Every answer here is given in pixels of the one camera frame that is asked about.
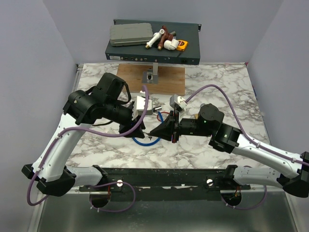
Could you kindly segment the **white elbow pipe fitting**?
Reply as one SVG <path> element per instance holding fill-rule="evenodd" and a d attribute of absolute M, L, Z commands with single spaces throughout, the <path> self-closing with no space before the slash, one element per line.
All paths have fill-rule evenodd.
<path fill-rule="evenodd" d="M 178 45 L 179 45 L 179 41 L 176 39 L 173 39 L 172 41 L 165 40 L 164 42 L 164 48 L 167 50 L 176 50 Z"/>

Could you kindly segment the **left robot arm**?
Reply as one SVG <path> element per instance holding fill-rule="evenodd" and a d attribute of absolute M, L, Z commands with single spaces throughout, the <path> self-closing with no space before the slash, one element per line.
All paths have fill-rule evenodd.
<path fill-rule="evenodd" d="M 149 92 L 142 86 L 145 95 L 141 99 L 142 114 L 126 102 L 118 100 L 128 84 L 112 73 L 105 73 L 98 84 L 87 91 L 71 93 L 63 107 L 63 114 L 47 148 L 33 164 L 24 165 L 22 173 L 37 182 L 37 189 L 50 196 L 62 196 L 72 187 L 92 186 L 101 191 L 107 185 L 107 173 L 99 166 L 74 168 L 66 165 L 69 156 L 85 132 L 104 137 L 144 137 L 143 118 L 148 108 Z M 119 124 L 119 134 L 106 134 L 90 127 L 98 119 L 108 119 Z"/>

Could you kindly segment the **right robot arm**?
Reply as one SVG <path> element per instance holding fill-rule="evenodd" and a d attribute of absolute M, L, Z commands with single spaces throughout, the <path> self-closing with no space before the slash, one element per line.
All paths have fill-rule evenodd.
<path fill-rule="evenodd" d="M 240 129 L 223 123 L 224 113 L 212 105 L 201 106 L 196 119 L 179 119 L 180 113 L 171 111 L 163 123 L 150 135 L 176 143 L 182 135 L 210 137 L 209 145 L 220 152 L 253 159 L 264 168 L 231 166 L 222 177 L 227 189 L 240 185 L 265 185 L 283 189 L 300 198 L 309 195 L 309 154 L 284 151 L 246 135 Z"/>

